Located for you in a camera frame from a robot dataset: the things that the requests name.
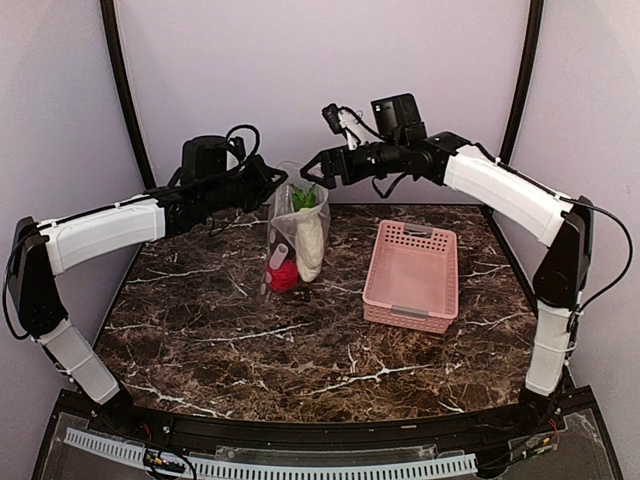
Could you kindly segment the green toy leaf vegetable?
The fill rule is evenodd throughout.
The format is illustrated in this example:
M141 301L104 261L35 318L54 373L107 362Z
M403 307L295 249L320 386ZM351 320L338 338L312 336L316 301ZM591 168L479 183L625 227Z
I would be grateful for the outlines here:
M316 185L310 187L291 186L291 202L293 210L298 212L303 209L311 209L317 206Z

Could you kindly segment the clear zip top bag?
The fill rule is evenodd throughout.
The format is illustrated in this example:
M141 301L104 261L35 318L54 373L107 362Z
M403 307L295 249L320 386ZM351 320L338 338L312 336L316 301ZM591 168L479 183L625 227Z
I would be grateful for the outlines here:
M302 166L285 160L288 179L276 189L267 218L267 255L256 300L295 289L319 277L331 220L329 192L302 178Z

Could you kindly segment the white toy radish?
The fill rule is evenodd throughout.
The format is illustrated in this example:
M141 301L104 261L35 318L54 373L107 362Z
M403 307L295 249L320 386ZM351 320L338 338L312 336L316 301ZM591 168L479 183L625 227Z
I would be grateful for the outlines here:
M296 265L300 278L312 282L321 271L324 258L324 234L319 214L303 209L296 219Z

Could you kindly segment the red toy strawberry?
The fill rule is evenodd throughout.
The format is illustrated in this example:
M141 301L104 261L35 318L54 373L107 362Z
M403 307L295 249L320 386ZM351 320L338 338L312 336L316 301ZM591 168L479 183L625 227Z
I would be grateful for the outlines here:
M278 268L267 266L267 283L272 291L287 292L298 284L298 269L294 261L285 260Z

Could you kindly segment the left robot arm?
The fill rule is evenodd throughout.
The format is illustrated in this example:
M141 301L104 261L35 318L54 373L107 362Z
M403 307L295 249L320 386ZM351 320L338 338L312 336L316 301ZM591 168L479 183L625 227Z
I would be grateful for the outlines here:
M120 436L141 427L140 412L122 384L72 324L57 276L105 254L172 238L229 209L255 211L288 178L232 135L184 143L181 166L165 186L57 220L21 219L5 270L1 301L12 303L23 329L96 404Z

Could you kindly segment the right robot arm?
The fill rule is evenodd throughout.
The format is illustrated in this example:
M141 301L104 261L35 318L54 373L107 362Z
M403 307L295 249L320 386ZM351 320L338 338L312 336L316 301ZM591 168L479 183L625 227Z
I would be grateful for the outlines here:
M576 345L599 207L570 198L513 169L480 143L452 132L428 135L410 93L374 100L375 141L357 130L367 125L351 108L330 104L322 116L344 146L322 150L301 168L301 176L327 189L377 181L389 174L424 178L470 195L530 232L547 253L533 279L537 327L533 354L518 404L497 431L534 432L558 408L557 389Z

